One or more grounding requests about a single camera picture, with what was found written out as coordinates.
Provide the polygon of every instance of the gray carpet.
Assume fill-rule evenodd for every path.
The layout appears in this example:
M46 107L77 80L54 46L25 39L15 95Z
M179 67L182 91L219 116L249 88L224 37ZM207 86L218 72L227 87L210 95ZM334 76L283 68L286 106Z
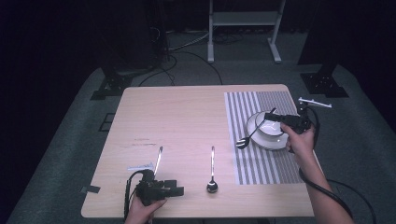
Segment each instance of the gray carpet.
M172 48L197 36L170 34L169 43ZM300 73L316 72L319 66L296 65L306 34L279 34L276 43L282 64L273 62L266 44L267 36L269 34L236 35L240 41L215 45L212 65L219 71L223 84L281 83L289 87L295 101L303 97L332 104L332 109L317 109L321 130L316 152L325 175L363 194L375 210L377 223L396 223L395 133L361 90L357 79L342 66L335 69L333 77L345 88L349 98L326 98L308 93ZM180 51L206 58L205 42ZM172 53L172 56L177 58L177 65L169 74L175 85L219 85L215 70L200 58L189 53ZM173 60L164 62L163 68L172 66ZM150 74L134 78L132 86L138 86ZM119 96L103 101L90 100L103 78L98 68L80 89L8 223L122 223L121 219L84 218L80 214L85 199L80 189L90 185L106 141L106 133L99 132L99 127L107 113L116 112L120 101ZM171 83L169 76L161 73L142 86L169 86ZM356 193L341 185L333 184L333 188L349 205L357 223L372 223L367 205ZM285 224L315 223L312 217L269 220ZM258 223L256 219L234 221ZM167 222L192 223L192 220ZM232 223L230 219L205 221L209 222Z

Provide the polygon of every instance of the striped mat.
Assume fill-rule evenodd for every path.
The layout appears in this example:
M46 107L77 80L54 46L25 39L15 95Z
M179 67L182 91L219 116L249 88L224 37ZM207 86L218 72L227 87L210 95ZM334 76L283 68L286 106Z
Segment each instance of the striped mat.
M280 115L296 115L286 91L224 92L230 140L233 146L235 181L238 185L303 183L293 155L285 148L267 150L254 141L238 149L235 142L247 134L247 122L255 113L276 108Z

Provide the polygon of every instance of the utensil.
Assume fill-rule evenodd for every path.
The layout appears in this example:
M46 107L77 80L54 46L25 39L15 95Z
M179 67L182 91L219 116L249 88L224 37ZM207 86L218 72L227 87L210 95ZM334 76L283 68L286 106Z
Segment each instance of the utensil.
M273 108L270 112L270 114L274 113L276 111L276 108ZM257 130L259 130L259 128L264 124L265 119L256 127L256 129L253 131L253 133L251 133L248 137L244 137L239 139L238 141L236 141L236 147L239 149L244 149L245 147L248 146L248 144L250 143L250 138L251 135L253 135L255 132L257 132Z
M206 186L206 190L209 193L215 193L218 191L219 186L218 184L215 182L215 147L212 147L212 179L210 180L210 182L207 184Z
M160 160L161 160L161 154L163 154L163 147L160 147L160 150L158 151L158 158L157 158L157 164L155 165L154 176L157 174L158 165L160 164Z

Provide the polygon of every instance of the black wire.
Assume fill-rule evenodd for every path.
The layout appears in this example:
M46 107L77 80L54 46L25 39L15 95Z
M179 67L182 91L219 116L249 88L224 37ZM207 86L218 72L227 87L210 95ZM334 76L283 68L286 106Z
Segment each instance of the black wire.
M315 135L314 135L314 148L315 148L315 145L317 144L317 141L318 141L319 131L320 131L319 117L318 117L317 112L313 108L311 108L309 106L307 106L306 108L310 109L315 117Z
M311 108L311 107L309 107L309 106L307 106L306 108L307 108L307 109L310 109L310 110L312 111L312 113L314 114L314 117L315 117L315 122L316 122L316 125L315 125L315 135L314 135L314 147L315 147L315 144L316 144L317 141L318 141L318 135L319 135L319 130L320 130L320 123L319 123L319 119L318 119L318 114L317 114L317 112L316 112L313 108ZM350 217L353 219L352 212L350 211L350 209L349 209L349 207L347 206L347 204L346 204L340 197L338 197L337 195L335 195L335 194L332 193L331 191L329 191L329 190L323 188L322 186L319 186L319 185L315 184L314 182L310 181L309 179L307 179L307 178L305 177L303 171L301 170L301 168L299 168L299 175L300 175L300 178L301 178L307 185L309 185L309 186L311 186L312 188L314 188L314 189L316 189L316 190L318 190L318 191L324 193L325 195L327 195L327 196L330 197L331 199L335 200L338 204L340 204L340 205L346 210L346 212L350 215Z
M239 34L240 38L237 38L235 35L229 35L229 34L218 34L214 36L213 42L217 45L231 45L236 42L242 41L244 39L244 36Z
M166 72L169 71L169 70L171 70L171 69L173 69L173 68L177 65L177 58L176 58L175 56L172 56L172 55L169 55L169 57L171 57L171 58L173 58L173 59L175 60L174 64L172 64L172 66L171 66L170 68L163 69L163 68L161 67L161 69L162 69L161 72L157 72L157 73L154 73L154 74L152 74L152 75L146 77L145 79L143 79L143 81L140 82L140 84L138 85L138 87L141 87L142 84L143 84L145 81L147 81L149 78L154 77L154 76L157 76L157 75L159 75L159 74L161 74L161 73L163 73L163 72L165 72L165 74L169 76L169 74L166 73ZM175 82L174 82L175 77L173 77L173 76L170 77L170 76L169 76L169 78L171 79L172 83L175 85Z
M179 50L179 49L184 49L188 46L197 46L197 45L202 45L204 44L204 40L207 41L207 36L208 36L208 32L206 32L206 34L204 36L198 37L194 40L192 40L190 43L178 46L178 47L174 47L174 48L170 48L169 51L173 52L175 50Z
M209 63L207 60L205 60L203 57L201 57L201 56L199 56L199 55L197 55L197 54L188 52L188 51L177 51L177 52L173 52L173 53L187 53L187 54L193 55L193 56L195 56L195 57L201 59L201 60L204 61L207 65L209 65L210 67L212 67L213 70L215 70L216 74L217 74L218 77L219 77L220 85L223 85L223 82L222 82L222 79L221 79L221 75L220 75L218 69L216 69L212 64L210 64L210 63Z
M321 187L321 186L315 184L314 182L308 180L308 179L305 177L305 175L304 175L303 171L301 170L301 168L299 169L298 172L299 172L300 178L301 178L307 185L311 186L311 187L314 188L314 189L317 189L318 191L320 191L320 192L324 193L325 195L329 196L331 199L335 200L337 203L339 203L339 204L346 210L346 212L347 212L347 213L350 215L350 217L353 219L352 212L350 211L350 209L349 209L349 207L347 206L347 204L344 203L344 201L343 201L340 197L338 197L337 195L335 195L335 194L332 193L331 191L329 191L329 190L327 190L327 189L325 189L325 188L323 188L323 187Z
M344 187L346 187L346 188L348 188L348 189L354 191L356 194L358 194L358 195L364 200L364 202L367 204L367 206L369 207L370 212L371 212L371 215L372 215L373 223L374 223L374 224L376 223L376 215L375 215L374 208L371 206L370 202L363 196L363 194L361 194L360 192L358 192L356 189L350 187L349 185L344 184L344 183L341 183L341 182L338 182L338 181L336 181L336 180L327 179L327 181L333 182L333 183L336 183L336 184L339 184L339 185L342 185L342 186L344 186Z
M126 220L126 218L128 217L129 214L129 206L130 206L130 201L132 198L132 195L134 195L134 191L132 192L132 194L130 195L129 192L131 191L131 181L132 178L134 178L134 176L136 174L143 174L142 171L136 171L134 172L129 179L126 181L126 189L125 189L125 202L124 202L124 221Z

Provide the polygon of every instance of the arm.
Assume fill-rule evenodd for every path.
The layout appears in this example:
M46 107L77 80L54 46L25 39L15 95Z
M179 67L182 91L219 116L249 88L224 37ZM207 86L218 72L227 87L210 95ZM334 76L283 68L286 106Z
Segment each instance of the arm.
M286 149L292 149L295 160L303 171L305 177L321 187L332 191L326 177L321 172L314 154L314 128L297 134L291 127L281 124L282 130L289 135ZM354 223L347 211L322 192L306 186L309 198L314 209L315 218L318 223Z
M151 223L154 218L154 212L162 207L166 203L166 200L156 201L149 206L145 206L140 201L140 198L134 195L132 199L132 205L129 210L128 217L125 220L125 224L145 224L146 222Z

